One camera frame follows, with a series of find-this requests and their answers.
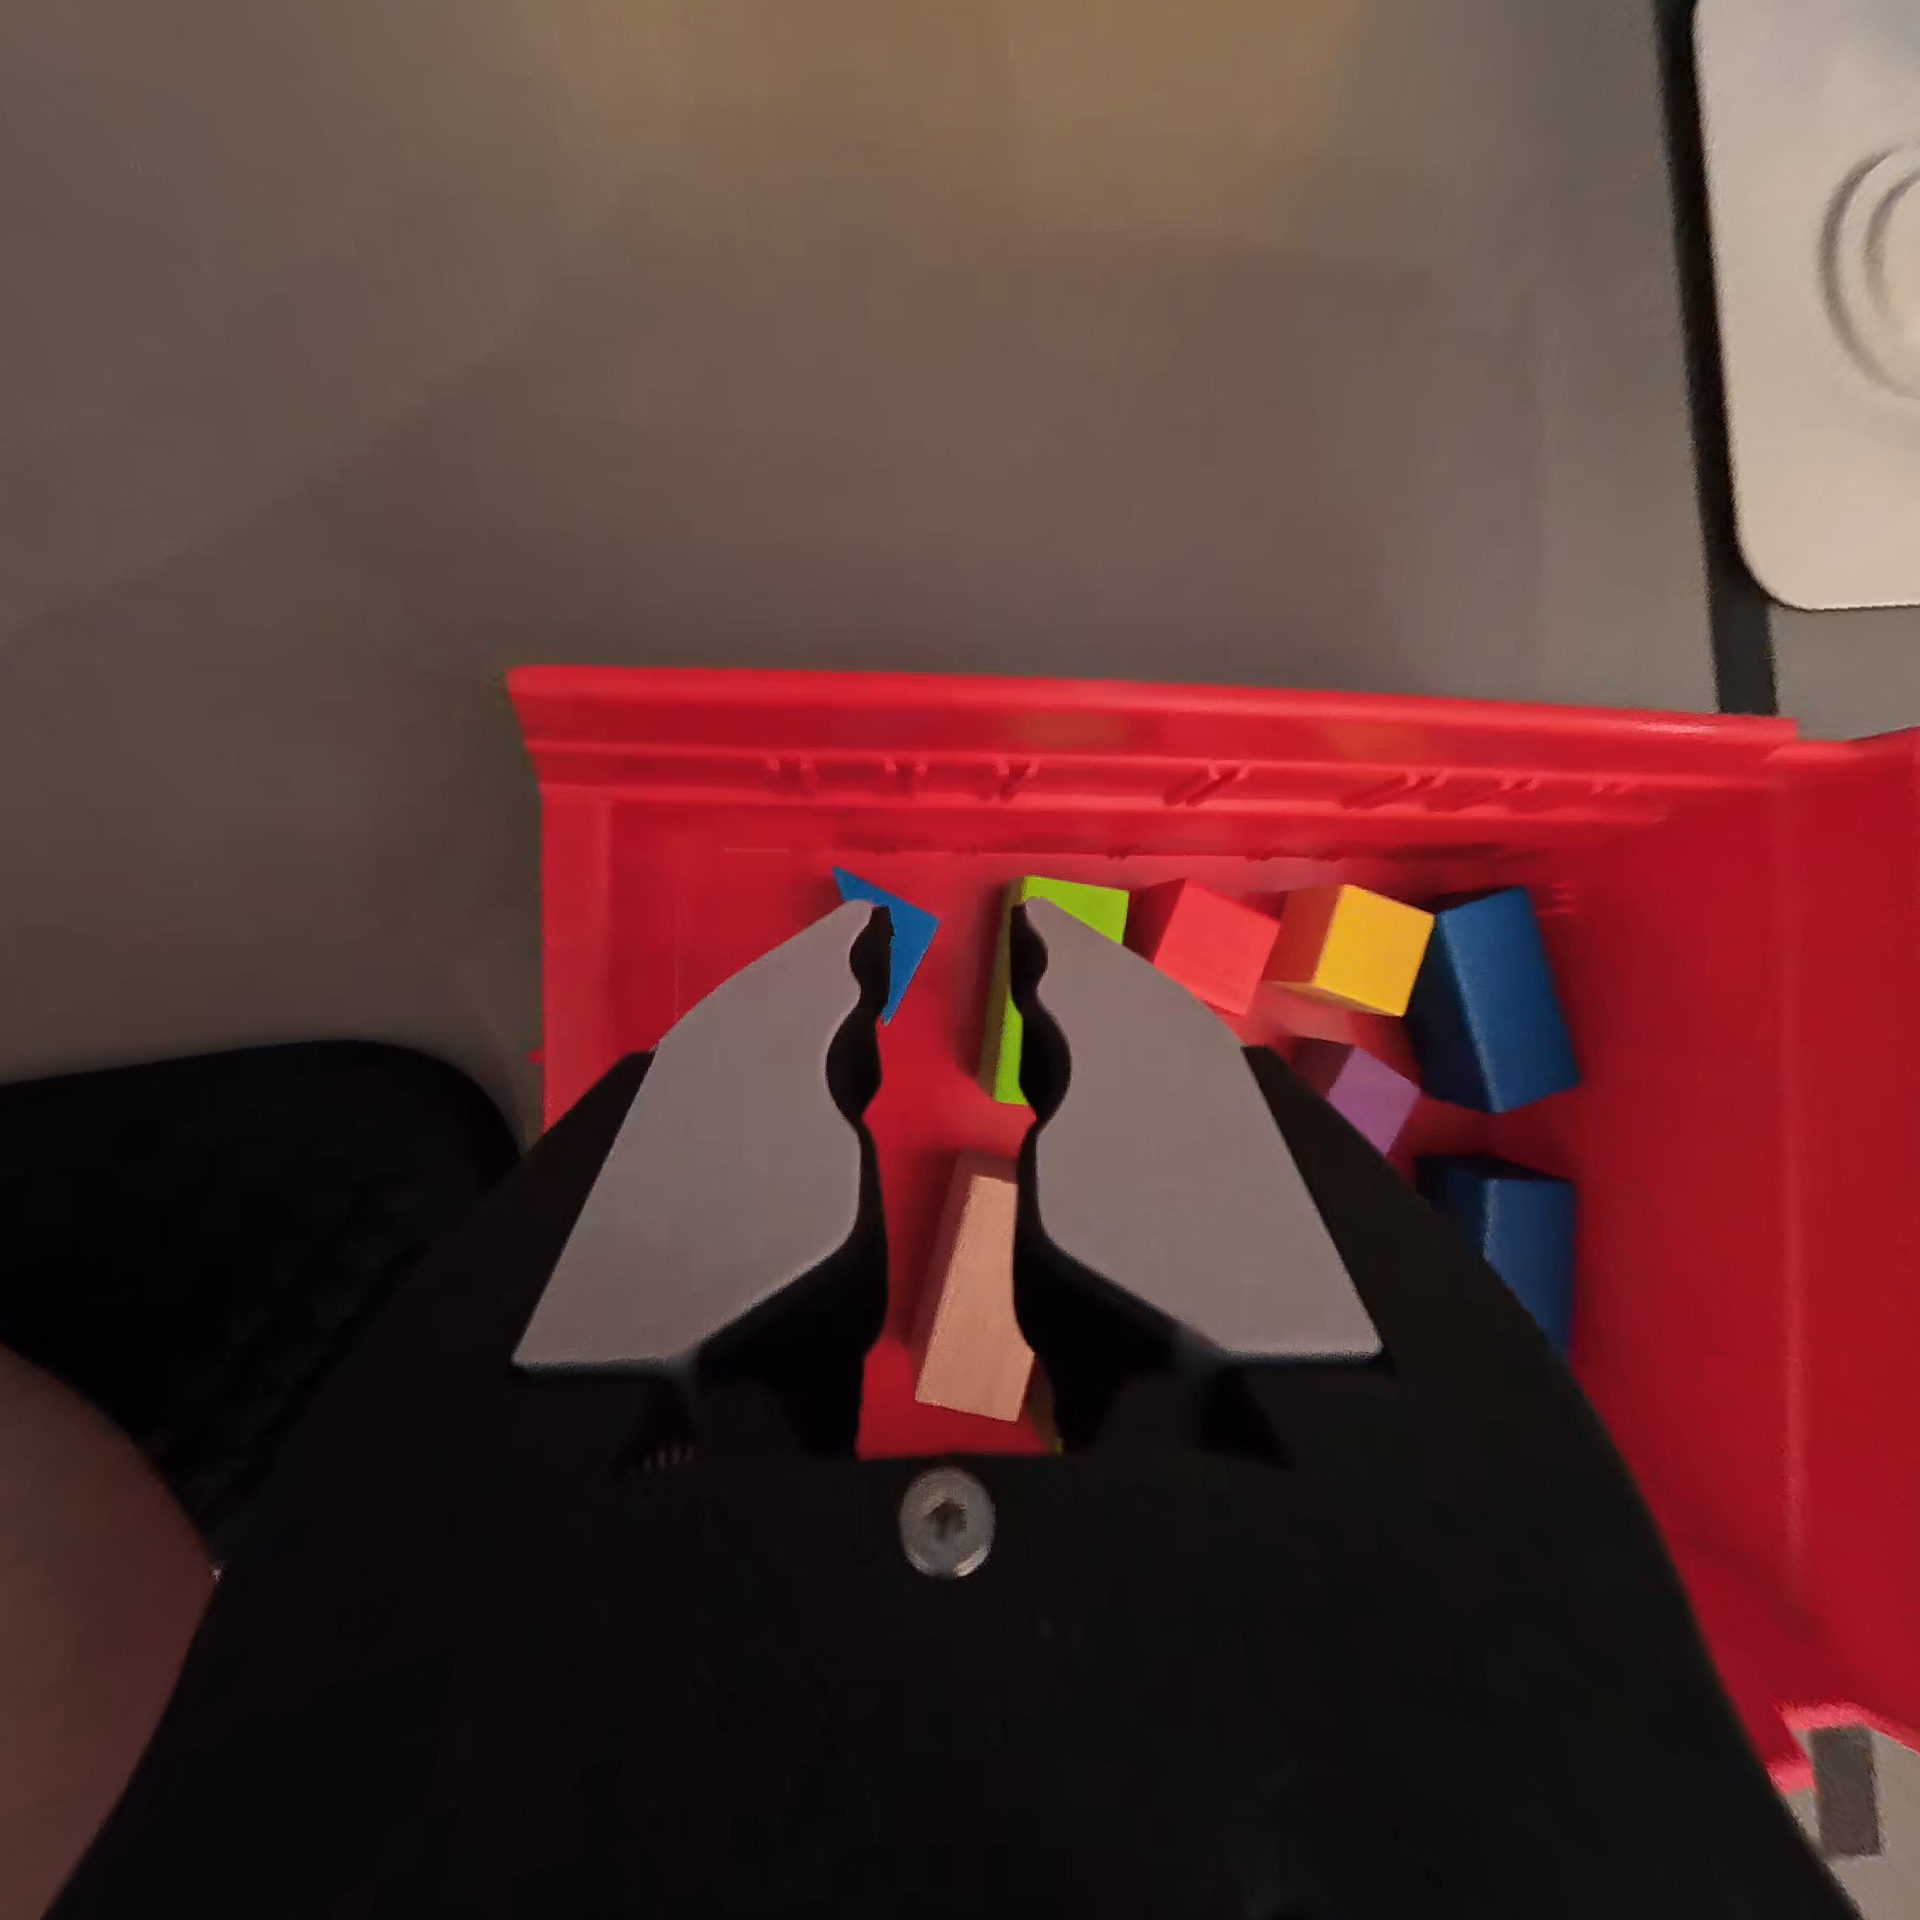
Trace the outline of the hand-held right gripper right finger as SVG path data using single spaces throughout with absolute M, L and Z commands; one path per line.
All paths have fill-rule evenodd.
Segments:
M 1187 988 L 1048 899 L 1024 1066 L 1066 1084 L 1041 1121 L 1041 1229 L 1226 1359 L 1375 1359 L 1382 1335 L 1239 1037 Z

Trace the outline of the purple wooden cube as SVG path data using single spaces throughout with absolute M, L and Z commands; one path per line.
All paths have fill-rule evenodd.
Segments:
M 1394 1154 L 1422 1097 L 1402 1069 L 1336 1041 L 1303 1041 L 1293 1069 L 1382 1157 Z

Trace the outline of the red plastic bin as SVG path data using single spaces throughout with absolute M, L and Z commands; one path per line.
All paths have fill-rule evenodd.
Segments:
M 1799 1733 L 1917 1743 L 1917 732 L 1277 687 L 523 665 L 542 794 L 544 1121 L 832 910 L 939 917 L 880 1044 L 893 1253 L 864 1455 L 1038 1452 L 914 1402 L 951 1164 L 1024 875 L 1263 901 L 1527 886 L 1581 1084 L 1403 1145 L 1575 1186 L 1573 1365 L 1775 1782 Z

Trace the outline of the green rectangular wooden block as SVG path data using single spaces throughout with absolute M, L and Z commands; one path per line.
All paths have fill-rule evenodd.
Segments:
M 1120 886 L 1048 875 L 1022 875 L 999 894 L 989 999 L 984 1004 L 979 1084 L 999 1105 L 1022 1106 L 1024 1020 L 1014 995 L 1014 914 L 1033 901 L 1058 906 L 1071 919 L 1120 943 L 1129 919 L 1129 894 Z

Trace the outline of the red wooden cube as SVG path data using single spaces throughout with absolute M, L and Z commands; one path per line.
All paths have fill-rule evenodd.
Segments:
M 1280 939 L 1280 922 L 1195 881 L 1166 881 L 1135 901 L 1141 957 L 1226 1017 L 1246 1017 Z

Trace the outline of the person's right forearm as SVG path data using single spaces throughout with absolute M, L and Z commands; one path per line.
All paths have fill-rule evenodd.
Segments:
M 103 1413 L 2 1351 L 2 1916 L 43 1916 L 121 1797 L 216 1575 Z

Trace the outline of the yellow wooden cube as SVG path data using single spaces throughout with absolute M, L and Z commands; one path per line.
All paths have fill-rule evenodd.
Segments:
M 1285 894 L 1263 982 L 1351 1013 L 1406 1015 L 1435 914 L 1359 886 L 1317 883 Z

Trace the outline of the natural wooden rectangular block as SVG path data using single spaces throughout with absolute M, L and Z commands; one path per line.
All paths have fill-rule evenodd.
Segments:
M 1017 1213 L 1017 1167 L 961 1154 L 911 1337 L 918 1403 L 994 1423 L 1024 1418 L 1037 1355 L 1017 1319 Z

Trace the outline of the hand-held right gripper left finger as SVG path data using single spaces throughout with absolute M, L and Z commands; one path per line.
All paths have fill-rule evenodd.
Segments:
M 519 1370 L 681 1366 L 850 1243 L 893 957 L 893 913 L 841 903 L 666 1031 Z

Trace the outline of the instruction sheet stand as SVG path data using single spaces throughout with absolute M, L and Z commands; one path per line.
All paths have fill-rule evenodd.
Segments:
M 1919 5 L 1703 2 L 1697 114 L 1744 559 L 1919 603 Z

